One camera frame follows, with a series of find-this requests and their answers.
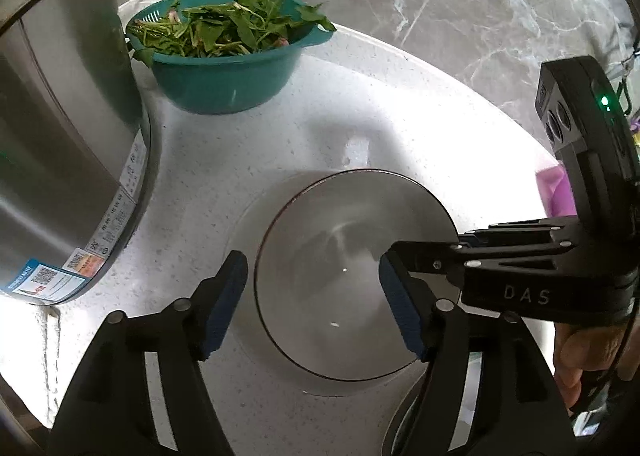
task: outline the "bowl rim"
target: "bowl rim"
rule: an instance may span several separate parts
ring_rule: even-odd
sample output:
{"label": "bowl rim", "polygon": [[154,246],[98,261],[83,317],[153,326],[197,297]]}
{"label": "bowl rim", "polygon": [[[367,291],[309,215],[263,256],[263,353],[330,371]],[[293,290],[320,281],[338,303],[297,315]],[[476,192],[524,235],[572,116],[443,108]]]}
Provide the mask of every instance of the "bowl rim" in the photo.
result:
{"label": "bowl rim", "polygon": [[[132,24],[136,19],[141,19],[146,14],[152,12],[159,5],[165,4],[169,0],[156,1],[149,6],[146,6],[138,13],[134,14],[125,26],[125,36],[129,39],[129,42],[134,50],[145,49],[135,35],[127,32],[127,27]],[[290,0],[298,6],[304,6],[300,0]],[[277,60],[284,56],[290,55],[295,52],[300,52],[301,48],[306,46],[314,46],[316,44],[322,44],[332,38],[335,32],[329,32],[328,30],[321,29],[318,25],[313,27],[311,31],[305,35],[302,39],[296,41],[289,46],[283,46],[282,48],[271,49],[260,53],[251,53],[249,55],[238,55],[232,57],[181,57],[178,55],[165,55],[164,53],[155,52],[153,54],[153,61],[161,64],[175,64],[181,66],[215,66],[234,63],[249,63],[249,62],[262,62],[266,60]]]}
{"label": "bowl rim", "polygon": [[406,176],[404,174],[400,174],[399,172],[394,172],[394,171],[387,170],[387,169],[372,168],[372,167],[365,167],[365,168],[358,168],[358,169],[347,169],[347,170],[334,172],[332,174],[324,176],[321,179],[319,179],[319,180],[313,182],[312,184],[308,185],[307,187],[303,188],[301,191],[297,192],[278,211],[278,213],[274,216],[273,220],[269,224],[269,227],[267,228],[266,232],[264,233],[264,236],[262,237],[262,239],[260,241],[260,245],[258,246],[258,251],[256,252],[256,256],[255,256],[254,280],[252,281],[252,286],[253,286],[252,290],[253,290],[254,304],[255,304],[255,307],[256,307],[257,312],[258,312],[258,319],[260,320],[260,324],[262,325],[262,328],[264,329],[264,331],[265,331],[267,337],[269,338],[269,340],[271,341],[271,343],[273,343],[273,345],[276,347],[276,349],[287,360],[289,360],[289,362],[291,362],[293,365],[299,367],[303,371],[306,371],[307,373],[311,373],[312,375],[318,376],[320,378],[324,378],[325,380],[333,380],[335,382],[373,382],[373,381],[380,380],[382,378],[386,378],[388,376],[395,375],[395,374],[399,373],[400,371],[404,370],[405,368],[407,368],[408,366],[413,364],[417,359],[411,360],[410,362],[406,363],[404,366],[402,366],[400,368],[397,368],[397,369],[395,369],[395,370],[393,370],[391,372],[385,373],[384,375],[377,375],[377,376],[372,376],[372,377],[369,377],[369,378],[336,378],[334,376],[323,375],[322,373],[315,372],[314,370],[312,370],[312,369],[310,369],[310,368],[308,368],[306,366],[303,366],[301,363],[299,363],[296,360],[294,360],[278,344],[278,341],[273,337],[271,331],[269,330],[269,327],[267,326],[265,317],[262,314],[262,309],[260,308],[260,301],[258,299],[258,273],[259,273],[258,269],[259,269],[259,265],[260,265],[260,260],[262,259],[262,254],[263,254],[263,251],[264,251],[264,247],[265,247],[265,244],[267,243],[267,239],[269,238],[271,230],[276,225],[276,223],[279,221],[280,217],[287,211],[287,209],[289,209],[289,207],[291,205],[293,205],[303,195],[305,195],[306,193],[312,191],[315,187],[317,187],[319,185],[322,185],[323,183],[325,183],[325,182],[327,182],[327,181],[329,181],[329,180],[331,180],[333,178],[337,178],[338,176],[349,175],[349,174],[358,174],[358,173],[362,173],[362,172],[376,172],[376,173],[389,174],[389,175],[397,176],[398,178],[403,178],[405,181],[409,181],[409,182],[417,185],[419,188],[423,189],[425,192],[427,192],[428,194],[430,194],[433,197],[433,199],[438,203],[438,205],[442,208],[442,210],[445,212],[445,214],[449,217],[449,222],[451,224],[452,229],[453,230],[457,230],[456,229],[456,224],[454,223],[454,221],[453,221],[453,219],[451,217],[451,214],[449,214],[449,211],[447,211],[447,209],[444,207],[442,202],[429,189],[427,189],[423,184],[421,184],[420,182],[414,180],[413,178],[410,178],[409,176]]}

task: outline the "stainless steel pot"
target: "stainless steel pot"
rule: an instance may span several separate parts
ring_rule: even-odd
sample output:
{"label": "stainless steel pot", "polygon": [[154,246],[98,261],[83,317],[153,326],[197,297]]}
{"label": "stainless steel pot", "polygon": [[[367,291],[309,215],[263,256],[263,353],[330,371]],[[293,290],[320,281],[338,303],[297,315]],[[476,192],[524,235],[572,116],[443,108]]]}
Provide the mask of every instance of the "stainless steel pot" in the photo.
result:
{"label": "stainless steel pot", "polygon": [[0,0],[0,292],[55,304],[97,281],[148,141],[116,0]]}

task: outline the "teal colander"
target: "teal colander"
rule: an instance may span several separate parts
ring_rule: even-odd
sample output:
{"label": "teal colander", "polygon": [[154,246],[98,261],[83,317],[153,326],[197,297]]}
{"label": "teal colander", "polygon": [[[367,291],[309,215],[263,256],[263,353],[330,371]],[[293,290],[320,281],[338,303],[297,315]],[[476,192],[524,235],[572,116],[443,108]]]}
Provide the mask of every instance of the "teal colander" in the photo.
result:
{"label": "teal colander", "polygon": [[[180,0],[181,8],[203,4],[229,3],[233,0]],[[174,0],[162,0],[131,18],[158,11],[165,16]],[[297,0],[285,0],[282,13],[299,20]],[[287,83],[306,46],[322,44],[333,32],[313,27],[302,39],[274,50],[235,57],[195,58],[154,54],[151,67],[158,85],[177,106],[204,114],[237,113],[266,102]],[[143,49],[137,37],[127,33],[134,49]]]}

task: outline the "screw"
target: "screw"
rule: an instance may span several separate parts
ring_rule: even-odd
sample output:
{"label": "screw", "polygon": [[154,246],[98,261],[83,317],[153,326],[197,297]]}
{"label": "screw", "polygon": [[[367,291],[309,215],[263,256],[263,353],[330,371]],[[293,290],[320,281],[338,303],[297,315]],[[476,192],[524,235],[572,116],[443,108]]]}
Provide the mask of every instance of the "screw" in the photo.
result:
{"label": "screw", "polygon": [[520,316],[517,313],[509,310],[502,314],[502,318],[510,324],[516,324],[520,320]]}
{"label": "screw", "polygon": [[436,308],[440,311],[447,312],[455,308],[455,305],[449,299],[438,299],[436,301]]}
{"label": "screw", "polygon": [[124,319],[124,312],[120,310],[112,311],[110,314],[107,315],[107,322],[109,324],[117,324],[122,319]]}
{"label": "screw", "polygon": [[191,301],[185,297],[181,297],[174,301],[175,311],[187,311],[189,308],[191,308]]}

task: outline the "blue gripper pad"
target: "blue gripper pad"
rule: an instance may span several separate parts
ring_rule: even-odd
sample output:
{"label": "blue gripper pad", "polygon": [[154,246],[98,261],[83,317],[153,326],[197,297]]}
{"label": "blue gripper pad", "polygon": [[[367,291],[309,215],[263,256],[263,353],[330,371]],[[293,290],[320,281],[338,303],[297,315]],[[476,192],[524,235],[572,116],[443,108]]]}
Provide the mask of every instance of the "blue gripper pad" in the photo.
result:
{"label": "blue gripper pad", "polygon": [[205,324],[205,335],[200,345],[205,359],[220,348],[229,328],[231,319],[240,301],[246,284],[249,269],[246,257],[242,252],[233,250],[220,267],[211,284],[222,286],[211,313]]}
{"label": "blue gripper pad", "polygon": [[391,307],[391,312],[394,315],[394,319],[396,319],[396,324],[400,328],[404,345],[421,359],[425,352],[425,347],[420,336],[420,316],[387,254],[380,258],[378,277],[380,278],[382,290],[385,292],[386,300]]}

